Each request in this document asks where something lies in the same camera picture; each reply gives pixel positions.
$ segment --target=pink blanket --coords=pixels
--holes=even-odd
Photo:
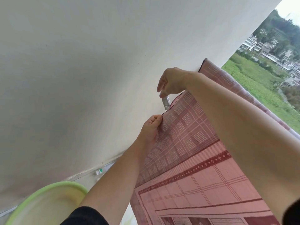
[[[209,60],[199,72],[259,107],[299,138]],[[163,114],[158,142],[145,160],[130,204],[139,225],[279,225],[188,91]]]

